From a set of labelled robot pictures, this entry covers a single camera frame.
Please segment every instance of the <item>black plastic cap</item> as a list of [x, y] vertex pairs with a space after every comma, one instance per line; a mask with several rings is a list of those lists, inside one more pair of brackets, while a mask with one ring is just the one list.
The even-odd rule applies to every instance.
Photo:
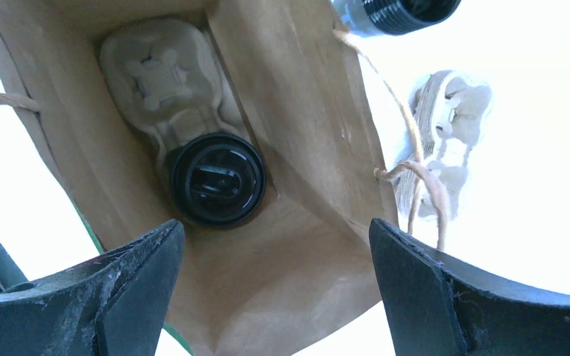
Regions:
[[380, 31], [404, 35], [448, 19], [460, 0], [362, 0], [364, 10]]
[[174, 204], [201, 226], [239, 225], [265, 195], [263, 158], [246, 140], [230, 133], [199, 136], [169, 152], [166, 165]]

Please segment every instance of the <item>paper bag handle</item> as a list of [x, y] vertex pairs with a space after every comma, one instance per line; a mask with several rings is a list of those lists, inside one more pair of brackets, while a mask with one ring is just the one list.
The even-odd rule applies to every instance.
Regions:
[[333, 28], [333, 34], [340, 40], [340, 42], [354, 49], [358, 55], [363, 57], [363, 59], [368, 62], [375, 73], [381, 78], [385, 87], [390, 92], [390, 95], [399, 106], [401, 111], [401, 116], [405, 121], [407, 126], [407, 132], [410, 134], [410, 138], [414, 145], [414, 160], [413, 161], [403, 161], [400, 162], [395, 168], [390, 171], [385, 169], [375, 168], [374, 174], [375, 178], [379, 180], [384, 180], [386, 182], [391, 182], [397, 178], [402, 172], [409, 170], [412, 171], [416, 178], [414, 179], [414, 194], [412, 198], [412, 205], [410, 208], [410, 216], [407, 219], [407, 232], [412, 234], [413, 232], [413, 222], [416, 218], [416, 213], [418, 212], [421, 205], [422, 198], [422, 182], [425, 184], [425, 188], [429, 191], [433, 203], [433, 207], [436, 209], [436, 215], [438, 216], [438, 243], [436, 247], [443, 251], [445, 249], [445, 241], [447, 237], [447, 224], [449, 220], [449, 196], [447, 193], [447, 188], [440, 182], [440, 179], [433, 175], [424, 165], [424, 153], [422, 147], [422, 141], [420, 137], [419, 126], [416, 124], [416, 120], [412, 115], [412, 112], [407, 109], [407, 105], [403, 103], [402, 100], [394, 93], [392, 86], [387, 80], [381, 75], [377, 67], [373, 64], [366, 53], [361, 49], [361, 45], [358, 43], [359, 37], [356, 35], [335, 29], [335, 24]]
[[29, 96], [21, 94], [0, 93], [0, 105], [9, 105], [13, 108], [22, 108], [29, 111], [40, 112], [40, 105]]

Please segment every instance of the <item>green edge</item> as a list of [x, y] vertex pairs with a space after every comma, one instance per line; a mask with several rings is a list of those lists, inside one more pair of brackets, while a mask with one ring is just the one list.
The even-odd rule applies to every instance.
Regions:
[[[91, 240], [93, 240], [93, 244], [95, 245], [95, 248], [97, 249], [99, 254], [104, 254], [105, 253], [104, 247], [102, 246], [101, 242], [97, 238], [97, 235], [95, 235], [95, 233], [93, 232], [93, 229], [91, 228], [91, 226], [88, 224], [88, 221], [86, 221], [86, 219], [84, 218], [84, 215], [82, 215], [82, 212], [79, 210], [77, 205], [73, 204], [73, 207], [75, 208], [75, 211], [77, 211], [77, 214], [79, 215], [79, 218], [81, 219], [82, 224], [84, 224], [84, 227], [86, 228], [86, 231], [88, 232], [88, 236], [90, 236]], [[171, 337], [173, 337], [191, 356], [193, 356], [193, 350], [191, 350], [191, 345], [189, 345], [189, 343], [178, 332], [178, 330], [174, 329], [173, 326], [171, 326], [167, 323], [163, 324], [163, 329], [166, 332], [168, 332], [171, 335]]]

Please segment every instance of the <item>cardboard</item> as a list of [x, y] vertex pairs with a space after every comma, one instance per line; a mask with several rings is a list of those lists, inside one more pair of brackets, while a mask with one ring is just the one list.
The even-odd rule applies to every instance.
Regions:
[[0, 76], [47, 166], [106, 249], [181, 219], [119, 115], [103, 37], [155, 16], [208, 25], [269, 188], [239, 228], [186, 225], [168, 322], [196, 355], [291, 355], [380, 301], [367, 231], [396, 223], [357, 55], [325, 0], [0, 0]]

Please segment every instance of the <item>black bottle cap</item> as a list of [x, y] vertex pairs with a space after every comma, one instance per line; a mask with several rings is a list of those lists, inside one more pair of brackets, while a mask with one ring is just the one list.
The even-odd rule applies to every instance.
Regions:
[[230, 228], [252, 216], [265, 195], [266, 166], [246, 140], [230, 133], [199, 136], [166, 157], [174, 204], [209, 228]]
[[461, 0], [362, 0], [371, 22], [390, 35], [404, 35], [448, 19]]

